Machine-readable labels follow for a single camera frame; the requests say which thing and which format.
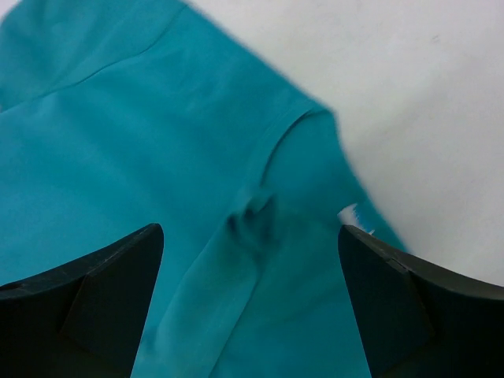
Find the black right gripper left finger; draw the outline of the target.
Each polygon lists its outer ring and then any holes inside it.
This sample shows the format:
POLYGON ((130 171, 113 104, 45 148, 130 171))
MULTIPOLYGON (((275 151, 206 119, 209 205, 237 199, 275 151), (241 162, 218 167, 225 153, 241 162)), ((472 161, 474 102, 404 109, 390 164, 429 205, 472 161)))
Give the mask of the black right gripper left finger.
POLYGON ((129 377, 164 248, 159 224, 1 287, 3 377, 129 377))

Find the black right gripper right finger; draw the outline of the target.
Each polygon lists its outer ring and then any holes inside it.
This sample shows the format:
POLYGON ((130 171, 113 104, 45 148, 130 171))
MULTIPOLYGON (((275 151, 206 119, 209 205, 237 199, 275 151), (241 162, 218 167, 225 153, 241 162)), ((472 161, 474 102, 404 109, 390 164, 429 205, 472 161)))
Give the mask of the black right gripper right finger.
POLYGON ((503 289, 354 226, 339 260, 373 377, 501 377, 503 289))

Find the teal t-shirt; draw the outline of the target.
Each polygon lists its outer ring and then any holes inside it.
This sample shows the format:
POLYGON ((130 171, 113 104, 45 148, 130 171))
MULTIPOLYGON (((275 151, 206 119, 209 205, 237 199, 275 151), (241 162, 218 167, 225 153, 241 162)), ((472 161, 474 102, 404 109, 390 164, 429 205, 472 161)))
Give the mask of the teal t-shirt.
POLYGON ((332 113, 180 1, 22 1, 1 23, 1 279, 159 223, 136 377, 367 377, 340 267, 398 239, 332 113))

